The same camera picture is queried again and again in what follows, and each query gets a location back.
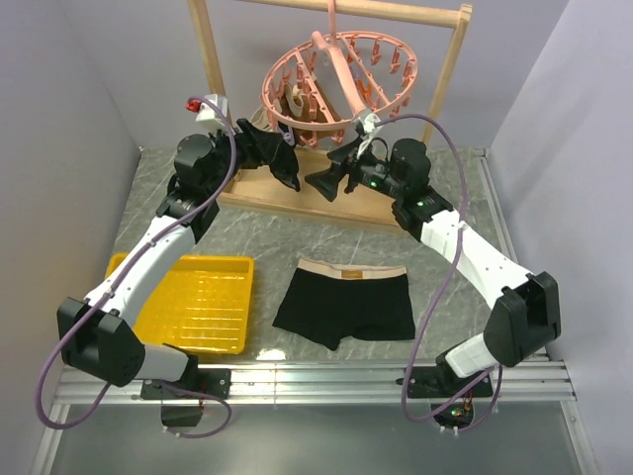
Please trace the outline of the pink round clip hanger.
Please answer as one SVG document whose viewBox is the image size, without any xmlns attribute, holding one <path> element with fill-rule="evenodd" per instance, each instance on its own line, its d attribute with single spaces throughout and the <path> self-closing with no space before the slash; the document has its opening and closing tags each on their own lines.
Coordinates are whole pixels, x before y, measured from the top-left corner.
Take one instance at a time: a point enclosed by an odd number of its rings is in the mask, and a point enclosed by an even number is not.
<svg viewBox="0 0 633 475">
<path fill-rule="evenodd" d="M 294 143 L 292 130 L 306 131 L 344 131 L 353 127 L 353 120 L 365 109 L 377 114 L 396 117 L 405 107 L 418 75 L 418 61 L 413 50 L 402 41 L 376 32 L 350 31 L 339 32 L 336 27 L 336 3 L 327 3 L 329 33 L 314 31 L 311 38 L 283 54 L 266 74 L 260 95 L 261 107 L 267 111 L 271 130 L 286 136 Z M 400 91 L 388 94 L 381 86 L 371 68 L 381 61 L 381 48 L 393 48 L 388 72 L 400 72 L 402 85 Z M 317 79 L 317 61 L 323 59 L 331 66 L 335 79 L 350 109 L 350 117 L 344 118 L 335 111 L 330 100 L 321 89 Z M 284 85 L 297 84 L 302 96 L 310 102 L 311 117 L 321 109 L 326 123 L 298 122 L 285 116 L 279 107 Z"/>
</svg>

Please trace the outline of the black underwear beige waistband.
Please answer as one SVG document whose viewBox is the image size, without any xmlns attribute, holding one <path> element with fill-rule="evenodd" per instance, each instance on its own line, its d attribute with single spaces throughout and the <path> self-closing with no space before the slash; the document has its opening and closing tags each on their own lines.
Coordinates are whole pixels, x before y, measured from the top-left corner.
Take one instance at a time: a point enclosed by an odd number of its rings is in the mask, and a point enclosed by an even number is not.
<svg viewBox="0 0 633 475">
<path fill-rule="evenodd" d="M 333 264 L 303 257 L 273 326 L 331 351 L 348 337 L 412 340 L 415 323 L 407 268 Z"/>
</svg>

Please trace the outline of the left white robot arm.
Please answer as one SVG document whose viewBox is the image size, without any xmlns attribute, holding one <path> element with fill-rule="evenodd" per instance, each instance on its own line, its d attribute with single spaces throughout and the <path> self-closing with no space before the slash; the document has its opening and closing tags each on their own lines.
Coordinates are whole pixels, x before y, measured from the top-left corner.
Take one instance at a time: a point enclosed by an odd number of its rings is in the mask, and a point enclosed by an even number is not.
<svg viewBox="0 0 633 475">
<path fill-rule="evenodd" d="M 164 380 L 176 397 L 200 384 L 193 356 L 169 345 L 143 343 L 136 319 L 172 266 L 201 239 L 219 212 L 217 198 L 241 168 L 264 165 L 262 131 L 240 119 L 234 132 L 183 139 L 165 198 L 143 238 L 124 261 L 83 300 L 57 309 L 63 362 L 123 387 L 136 379 Z"/>
</svg>

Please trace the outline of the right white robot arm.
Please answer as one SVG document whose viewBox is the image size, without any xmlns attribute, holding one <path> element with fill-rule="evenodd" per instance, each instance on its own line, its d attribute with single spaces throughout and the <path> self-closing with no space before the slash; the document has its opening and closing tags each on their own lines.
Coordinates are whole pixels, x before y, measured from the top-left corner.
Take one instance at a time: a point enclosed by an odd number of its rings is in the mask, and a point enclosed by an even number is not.
<svg viewBox="0 0 633 475">
<path fill-rule="evenodd" d="M 455 396 L 471 376 L 498 364 L 513 367 L 556 340 L 562 332 L 559 286 L 547 272 L 535 274 L 506 258 L 475 232 L 459 210 L 429 183 L 426 146 L 401 139 L 389 159 L 377 158 L 367 141 L 357 139 L 327 155 L 330 167 L 306 181 L 327 201 L 359 185 L 392 198 L 398 225 L 433 249 L 481 294 L 491 310 L 485 329 L 437 359 L 437 387 Z"/>
</svg>

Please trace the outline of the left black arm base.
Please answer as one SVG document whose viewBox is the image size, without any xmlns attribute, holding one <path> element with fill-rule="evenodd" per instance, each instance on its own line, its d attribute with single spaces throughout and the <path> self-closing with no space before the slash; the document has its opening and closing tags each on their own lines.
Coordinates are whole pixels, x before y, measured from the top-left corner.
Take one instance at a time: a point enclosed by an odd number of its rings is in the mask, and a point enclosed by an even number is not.
<svg viewBox="0 0 633 475">
<path fill-rule="evenodd" d="M 146 380 L 140 389 L 142 401 L 160 403 L 160 421 L 165 432 L 181 438 L 197 439 L 220 433 L 232 419 L 228 403 L 231 370 L 196 368 L 175 382 Z M 218 403 L 226 410 L 224 420 L 207 432 L 191 432 L 202 421 L 207 403 Z"/>
</svg>

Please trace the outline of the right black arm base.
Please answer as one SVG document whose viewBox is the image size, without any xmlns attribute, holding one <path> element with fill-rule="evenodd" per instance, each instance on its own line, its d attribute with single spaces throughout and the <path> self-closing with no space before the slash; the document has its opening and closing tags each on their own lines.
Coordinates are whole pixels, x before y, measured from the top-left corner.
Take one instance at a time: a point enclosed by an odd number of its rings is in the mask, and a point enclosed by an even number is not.
<svg viewBox="0 0 633 475">
<path fill-rule="evenodd" d="M 485 419 L 495 408 L 500 393 L 500 382 L 493 387 L 490 372 L 478 371 L 466 378 L 449 376 L 447 369 L 442 369 L 441 364 L 436 366 L 415 366 L 407 383 L 407 397 L 409 399 L 441 399 L 446 401 L 461 391 L 464 387 L 469 389 L 459 398 L 438 411 L 439 404 L 431 406 L 431 411 L 436 411 L 433 420 L 441 429 L 452 429 L 455 433 L 468 430 Z M 475 421 L 475 398 L 491 397 L 491 402 L 478 421 Z"/>
</svg>

